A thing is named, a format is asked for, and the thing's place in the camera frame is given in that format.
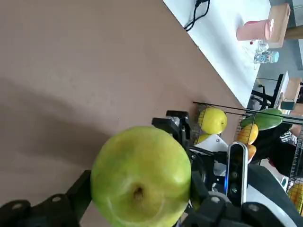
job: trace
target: black chair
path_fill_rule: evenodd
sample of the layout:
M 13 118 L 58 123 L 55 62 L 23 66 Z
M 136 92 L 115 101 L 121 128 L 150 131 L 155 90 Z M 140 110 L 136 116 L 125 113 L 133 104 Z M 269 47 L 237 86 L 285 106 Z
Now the black chair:
M 252 95 L 260 97 L 260 98 L 263 99 L 263 100 L 261 100 L 259 98 L 254 97 L 254 96 L 251 97 L 252 100 L 256 100 L 257 102 L 260 103 L 260 105 L 261 105 L 260 110 L 264 110 L 264 109 L 266 109 L 266 107 L 274 108 L 275 101 L 277 99 L 277 96 L 279 95 L 278 92 L 279 92 L 279 89 L 280 89 L 280 86 L 281 86 L 281 83 L 282 83 L 282 79 L 283 79 L 283 74 L 280 74 L 279 78 L 277 80 L 277 83 L 276 83 L 276 87 L 275 87 L 273 96 L 267 95 L 266 92 L 265 92 L 265 87 L 261 84 L 258 85 L 258 87 L 262 88 L 262 92 L 252 90 L 252 92 L 251 92 Z

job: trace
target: pink cup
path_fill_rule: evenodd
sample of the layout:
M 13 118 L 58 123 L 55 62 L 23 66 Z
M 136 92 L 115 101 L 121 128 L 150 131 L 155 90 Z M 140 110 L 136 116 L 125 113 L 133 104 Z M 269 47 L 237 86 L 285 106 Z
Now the pink cup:
M 268 40 L 274 28 L 273 20 L 249 21 L 237 29 L 237 40 Z

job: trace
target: green mango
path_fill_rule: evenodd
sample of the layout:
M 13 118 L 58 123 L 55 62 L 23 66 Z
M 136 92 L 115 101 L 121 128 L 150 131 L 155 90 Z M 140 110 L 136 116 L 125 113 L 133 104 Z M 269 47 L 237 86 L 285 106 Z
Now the green mango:
M 275 114 L 279 116 L 272 116 L 272 115 L 267 115 L 267 114 L 262 114 L 262 113 L 267 113 L 267 114 Z M 266 109 L 260 111 L 260 113 L 256 113 L 255 121 L 254 121 L 254 116 L 250 116 L 245 118 L 240 122 L 240 125 L 242 128 L 245 126 L 254 123 L 258 126 L 259 131 L 261 130 L 266 130 L 266 129 L 272 129 L 279 124 L 282 123 L 283 117 L 280 116 L 282 112 L 278 109 Z

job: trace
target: yellow fruit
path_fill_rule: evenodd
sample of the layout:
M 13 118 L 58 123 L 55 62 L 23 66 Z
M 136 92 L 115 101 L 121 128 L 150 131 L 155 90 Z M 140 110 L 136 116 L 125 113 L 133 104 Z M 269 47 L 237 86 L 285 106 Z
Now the yellow fruit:
M 220 134 L 227 125 L 227 117 L 222 110 L 210 107 L 201 111 L 198 123 L 207 134 Z
M 303 183 L 294 184 L 287 192 L 288 197 L 294 203 L 297 211 L 300 213 L 303 206 Z
M 209 136 L 211 136 L 211 135 L 210 134 L 203 134 L 203 135 L 199 136 L 197 144 L 201 143 L 204 140 L 206 140 Z
M 257 152 L 257 148 L 254 145 L 248 145 L 248 161 L 250 162 L 252 157 L 254 157 L 255 153 Z
M 91 170 L 92 200 L 113 227 L 170 227 L 190 196 L 191 166 L 182 146 L 155 127 L 111 137 Z
M 240 130 L 237 141 L 244 143 L 245 145 L 252 144 L 257 136 L 259 130 L 256 124 L 249 124 Z

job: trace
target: screw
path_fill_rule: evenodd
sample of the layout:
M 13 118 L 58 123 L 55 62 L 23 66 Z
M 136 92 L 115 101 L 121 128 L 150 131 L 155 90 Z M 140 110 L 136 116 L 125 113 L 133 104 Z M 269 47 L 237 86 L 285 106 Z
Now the screw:
M 237 188 L 232 188 L 231 192 L 234 193 L 234 194 L 236 194 L 237 193 Z
M 233 179 L 236 179 L 238 177 L 238 173 L 237 172 L 232 172 L 232 177 L 233 177 Z
M 19 209 L 19 208 L 21 208 L 21 207 L 22 207 L 22 204 L 21 204 L 21 203 L 17 203 L 17 204 L 15 204 L 15 205 L 13 205 L 12 209 L 13 209 L 13 210 L 16 210 L 16 209 Z
M 254 212 L 257 212 L 259 210 L 259 207 L 257 207 L 255 204 L 250 204 L 248 206 L 249 209 L 251 209 Z
M 52 201 L 53 202 L 58 202 L 58 201 L 60 201 L 61 200 L 61 198 L 59 197 L 59 196 L 56 196 L 56 197 L 53 197 L 52 198 Z
M 220 202 L 220 199 L 216 196 L 212 197 L 212 201 L 215 202 L 215 203 L 218 203 Z

